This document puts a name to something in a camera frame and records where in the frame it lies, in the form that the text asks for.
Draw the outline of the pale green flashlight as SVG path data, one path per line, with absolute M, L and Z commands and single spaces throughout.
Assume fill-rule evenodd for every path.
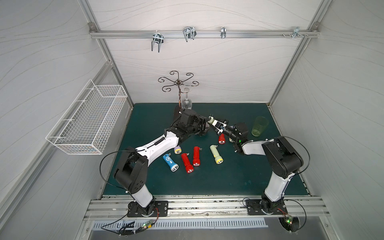
M 218 147 L 218 146 L 216 146 L 216 145 L 211 145 L 211 146 L 210 146 L 210 150 L 211 150 L 211 152 L 212 152 L 212 154 L 213 154 L 213 157 L 214 157 L 214 159 L 215 159 L 216 164 L 219 165 L 219 164 L 221 164 L 224 160 L 223 160 L 223 158 L 220 156 L 217 147 Z
M 214 126 L 215 125 L 215 118 L 213 117 L 213 116 L 209 116 L 209 119 L 208 119 L 208 121 L 207 121 L 207 123 L 209 124 L 209 125 L 212 125 L 212 126 Z

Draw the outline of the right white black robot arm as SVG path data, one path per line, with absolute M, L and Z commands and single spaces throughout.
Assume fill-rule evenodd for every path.
M 272 175 L 257 206 L 264 214 L 273 214 L 283 203 L 285 190 L 291 179 L 304 164 L 300 154 L 283 136 L 265 141 L 248 140 L 245 123 L 229 126 L 226 120 L 220 121 L 210 117 L 208 124 L 217 135 L 224 134 L 232 139 L 236 153 L 266 156 L 272 168 Z

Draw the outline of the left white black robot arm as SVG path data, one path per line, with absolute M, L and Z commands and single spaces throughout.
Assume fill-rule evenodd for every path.
M 135 200 L 139 214 L 147 217 L 155 209 L 155 198 L 146 186 L 148 167 L 167 151 L 179 146 L 190 136 L 203 136 L 208 131 L 212 117 L 198 115 L 193 110 L 183 110 L 164 134 L 141 147 L 126 148 L 117 165 L 114 179 Z

